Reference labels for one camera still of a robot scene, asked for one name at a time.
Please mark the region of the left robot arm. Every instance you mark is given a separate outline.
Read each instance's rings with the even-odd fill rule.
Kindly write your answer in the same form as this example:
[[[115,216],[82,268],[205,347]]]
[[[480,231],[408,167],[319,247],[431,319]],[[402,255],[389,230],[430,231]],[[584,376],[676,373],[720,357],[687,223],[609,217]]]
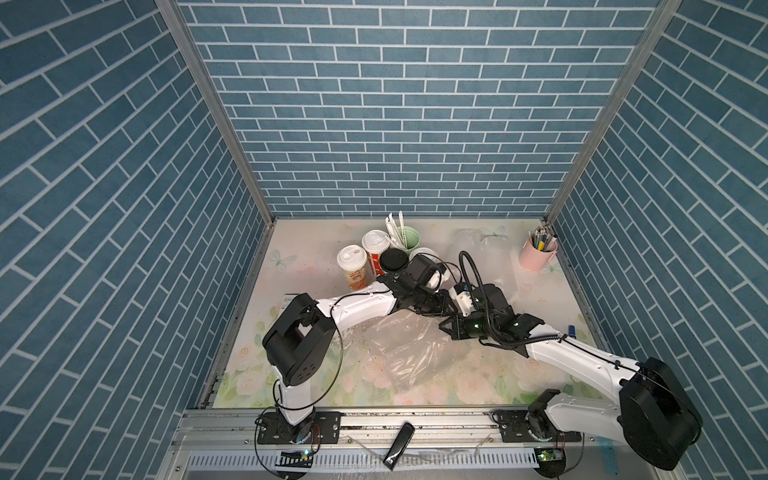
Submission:
[[[314,299],[295,296],[262,340],[277,380],[273,400],[289,427],[305,426],[317,402],[309,381],[322,365],[335,336],[363,322],[399,311],[445,318],[455,312],[448,291],[435,273],[425,285],[407,275],[385,274],[369,286],[345,295]]]

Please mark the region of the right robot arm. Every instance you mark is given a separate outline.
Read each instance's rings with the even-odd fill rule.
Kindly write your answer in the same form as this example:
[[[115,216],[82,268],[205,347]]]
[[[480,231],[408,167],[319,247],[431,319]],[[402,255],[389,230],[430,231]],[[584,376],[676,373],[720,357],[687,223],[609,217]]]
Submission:
[[[621,441],[652,466],[676,468],[702,433],[701,415],[671,368],[600,350],[528,313],[517,313],[493,284],[459,284],[437,294],[440,329],[454,340],[510,351],[555,367],[600,394],[582,399],[547,389],[528,406],[530,435],[555,441],[569,432]]]

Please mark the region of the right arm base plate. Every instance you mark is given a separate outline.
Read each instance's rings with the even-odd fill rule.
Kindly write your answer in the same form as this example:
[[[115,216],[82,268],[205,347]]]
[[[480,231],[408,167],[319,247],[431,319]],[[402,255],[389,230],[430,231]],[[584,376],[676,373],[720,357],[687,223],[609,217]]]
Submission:
[[[523,409],[493,410],[491,420],[497,425],[503,443],[568,443],[580,442],[582,434],[556,430],[549,421],[531,422],[529,412]]]

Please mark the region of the clear plastic carrier bag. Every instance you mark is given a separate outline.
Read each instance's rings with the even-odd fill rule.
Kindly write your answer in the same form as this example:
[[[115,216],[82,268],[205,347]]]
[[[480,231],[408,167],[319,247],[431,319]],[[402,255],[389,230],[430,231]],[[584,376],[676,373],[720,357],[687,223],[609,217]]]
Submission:
[[[464,360],[472,343],[454,341],[437,318],[398,311],[362,324],[368,351],[383,362],[383,373],[398,391],[433,380]]]

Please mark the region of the orange cup white lid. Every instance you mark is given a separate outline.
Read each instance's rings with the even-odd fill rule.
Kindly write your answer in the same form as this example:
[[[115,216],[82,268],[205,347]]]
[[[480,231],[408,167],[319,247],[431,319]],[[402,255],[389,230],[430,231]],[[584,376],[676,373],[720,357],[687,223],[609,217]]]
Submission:
[[[367,286],[367,253],[361,246],[348,245],[343,247],[338,252],[336,260],[352,291],[358,291]]]

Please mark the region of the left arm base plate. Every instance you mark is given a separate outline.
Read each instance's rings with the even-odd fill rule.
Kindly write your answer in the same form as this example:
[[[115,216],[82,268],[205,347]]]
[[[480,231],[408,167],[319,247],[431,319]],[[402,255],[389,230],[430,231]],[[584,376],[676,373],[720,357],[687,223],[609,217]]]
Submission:
[[[288,445],[315,443],[337,444],[342,414],[338,411],[314,411],[298,425],[292,425],[280,410],[263,413],[256,422],[259,444]]]

